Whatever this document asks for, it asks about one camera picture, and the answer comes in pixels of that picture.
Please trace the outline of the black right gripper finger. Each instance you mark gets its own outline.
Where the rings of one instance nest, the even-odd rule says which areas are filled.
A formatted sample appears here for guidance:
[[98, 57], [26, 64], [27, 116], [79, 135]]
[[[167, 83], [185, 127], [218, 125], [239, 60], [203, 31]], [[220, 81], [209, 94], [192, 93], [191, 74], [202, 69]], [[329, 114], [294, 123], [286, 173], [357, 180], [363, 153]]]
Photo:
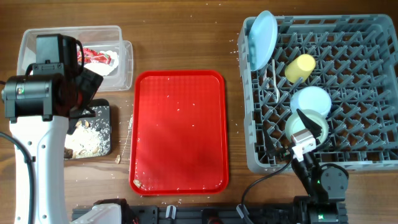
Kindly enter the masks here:
[[265, 124], [263, 124], [263, 132], [264, 132], [264, 145], [265, 145], [265, 149], [267, 151], [267, 155], [274, 156], [276, 153], [276, 149], [271, 140], [271, 137], [269, 136], [269, 134], [267, 132], [267, 126]]
[[307, 130], [309, 130], [315, 138], [318, 138], [322, 134], [323, 117], [320, 113], [314, 110], [300, 110], [296, 109], [296, 112]]

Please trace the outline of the green small plate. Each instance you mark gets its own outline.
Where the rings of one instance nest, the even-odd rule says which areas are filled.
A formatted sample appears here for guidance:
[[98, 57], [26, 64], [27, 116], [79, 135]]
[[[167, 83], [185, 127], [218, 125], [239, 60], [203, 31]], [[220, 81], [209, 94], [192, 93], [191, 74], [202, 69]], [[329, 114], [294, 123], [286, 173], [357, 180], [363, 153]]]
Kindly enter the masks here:
[[[302, 110], [304, 115], [310, 118], [312, 121], [317, 123], [319, 126], [322, 127], [322, 132], [317, 139], [319, 140], [320, 144], [323, 144], [326, 139], [328, 138], [329, 126], [327, 124], [326, 119], [318, 112], [313, 110]], [[294, 112], [287, 120], [285, 124], [285, 135], [289, 142], [292, 142], [291, 136], [301, 130], [305, 129], [305, 126], [300, 119], [297, 112]]]

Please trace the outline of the light blue bowl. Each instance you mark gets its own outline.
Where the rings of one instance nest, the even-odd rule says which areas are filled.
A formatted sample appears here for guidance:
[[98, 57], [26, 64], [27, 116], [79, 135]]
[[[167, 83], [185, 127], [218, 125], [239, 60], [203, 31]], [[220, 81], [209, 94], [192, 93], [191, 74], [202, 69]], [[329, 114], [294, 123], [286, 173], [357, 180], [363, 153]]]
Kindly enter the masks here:
[[292, 95], [290, 101], [291, 112], [297, 109], [313, 110], [326, 118], [331, 110], [332, 102], [330, 95], [317, 86], [305, 87]]

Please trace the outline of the white napkin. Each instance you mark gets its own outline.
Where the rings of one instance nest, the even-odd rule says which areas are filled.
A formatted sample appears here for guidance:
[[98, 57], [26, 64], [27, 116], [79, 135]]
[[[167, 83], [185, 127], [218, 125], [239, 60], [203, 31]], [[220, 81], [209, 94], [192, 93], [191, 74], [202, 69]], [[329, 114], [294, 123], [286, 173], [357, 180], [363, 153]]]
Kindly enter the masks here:
[[119, 66], [119, 55], [113, 51], [100, 51], [100, 53], [104, 53], [110, 56], [111, 61], [109, 64], [105, 64], [102, 62], [98, 63], [87, 63], [85, 64], [85, 68], [91, 70], [92, 72], [97, 73], [101, 76], [108, 76], [111, 72], [113, 72]]

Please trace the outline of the red snack wrapper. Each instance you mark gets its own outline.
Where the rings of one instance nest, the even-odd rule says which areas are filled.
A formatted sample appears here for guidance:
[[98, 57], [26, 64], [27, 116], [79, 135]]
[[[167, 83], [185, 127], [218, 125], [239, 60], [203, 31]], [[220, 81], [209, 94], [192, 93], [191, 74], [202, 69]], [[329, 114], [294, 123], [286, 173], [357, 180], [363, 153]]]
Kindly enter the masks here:
[[79, 63], [103, 63], [109, 65], [112, 61], [112, 58], [107, 53], [97, 52], [95, 50], [91, 50], [89, 48], [83, 48], [83, 50], [79, 50], [77, 52], [77, 59]]

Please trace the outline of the brown food scraps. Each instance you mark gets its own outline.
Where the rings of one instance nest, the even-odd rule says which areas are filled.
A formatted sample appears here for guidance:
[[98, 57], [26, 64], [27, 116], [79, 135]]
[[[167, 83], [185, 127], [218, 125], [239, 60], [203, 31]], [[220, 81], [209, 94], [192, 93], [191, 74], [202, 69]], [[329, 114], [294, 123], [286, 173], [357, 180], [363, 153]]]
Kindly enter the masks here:
[[105, 119], [81, 119], [72, 135], [67, 134], [64, 159], [106, 156], [111, 152], [111, 126]]

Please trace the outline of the yellow plastic cup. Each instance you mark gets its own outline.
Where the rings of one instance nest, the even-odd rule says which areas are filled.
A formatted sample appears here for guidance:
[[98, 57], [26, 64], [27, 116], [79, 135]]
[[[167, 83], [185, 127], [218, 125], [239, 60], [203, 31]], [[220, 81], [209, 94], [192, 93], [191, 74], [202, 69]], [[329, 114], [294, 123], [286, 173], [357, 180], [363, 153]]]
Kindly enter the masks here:
[[313, 72], [315, 66], [316, 61], [313, 56], [302, 54], [286, 66], [285, 77], [291, 83], [295, 83], [301, 78], [303, 83]]

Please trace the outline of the light blue dinner plate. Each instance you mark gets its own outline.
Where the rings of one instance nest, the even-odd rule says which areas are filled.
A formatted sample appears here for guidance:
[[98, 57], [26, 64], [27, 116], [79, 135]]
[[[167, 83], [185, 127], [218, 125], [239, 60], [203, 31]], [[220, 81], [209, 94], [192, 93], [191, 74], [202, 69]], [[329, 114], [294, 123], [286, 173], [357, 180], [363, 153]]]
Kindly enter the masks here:
[[254, 20], [248, 35], [251, 71], [268, 64], [277, 42], [277, 21], [270, 11], [261, 12]]

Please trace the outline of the white plastic fork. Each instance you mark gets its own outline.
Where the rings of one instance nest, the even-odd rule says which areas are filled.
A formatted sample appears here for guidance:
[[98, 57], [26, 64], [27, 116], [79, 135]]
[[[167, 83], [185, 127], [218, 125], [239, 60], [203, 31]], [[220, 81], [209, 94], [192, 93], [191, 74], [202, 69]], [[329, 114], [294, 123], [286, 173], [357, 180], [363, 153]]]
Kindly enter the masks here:
[[269, 84], [268, 84], [268, 81], [267, 81], [267, 69], [264, 70], [264, 74], [262, 76], [262, 85], [265, 88], [269, 88]]

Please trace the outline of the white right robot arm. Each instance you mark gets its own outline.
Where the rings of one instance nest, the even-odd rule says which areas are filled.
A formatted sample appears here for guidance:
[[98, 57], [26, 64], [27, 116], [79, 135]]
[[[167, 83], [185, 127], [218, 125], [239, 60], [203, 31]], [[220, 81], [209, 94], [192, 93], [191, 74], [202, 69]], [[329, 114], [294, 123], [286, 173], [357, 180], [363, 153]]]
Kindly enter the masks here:
[[290, 136], [286, 148], [276, 149], [268, 134], [264, 136], [266, 156], [289, 161], [299, 178], [306, 196], [297, 196], [288, 209], [278, 209], [287, 223], [348, 223], [345, 204], [349, 174], [333, 163], [319, 164], [314, 151], [320, 146], [317, 139], [322, 127], [301, 110], [296, 110], [304, 128]]

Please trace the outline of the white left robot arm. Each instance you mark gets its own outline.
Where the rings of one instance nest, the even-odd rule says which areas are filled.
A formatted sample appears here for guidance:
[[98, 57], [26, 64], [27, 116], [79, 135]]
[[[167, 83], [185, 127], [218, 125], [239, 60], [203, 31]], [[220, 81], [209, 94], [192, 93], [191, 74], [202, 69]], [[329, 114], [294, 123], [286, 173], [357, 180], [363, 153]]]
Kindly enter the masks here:
[[24, 75], [3, 82], [1, 92], [16, 154], [16, 223], [68, 223], [65, 206], [65, 138], [82, 118], [103, 77], [84, 66], [79, 40], [38, 35], [36, 61]]

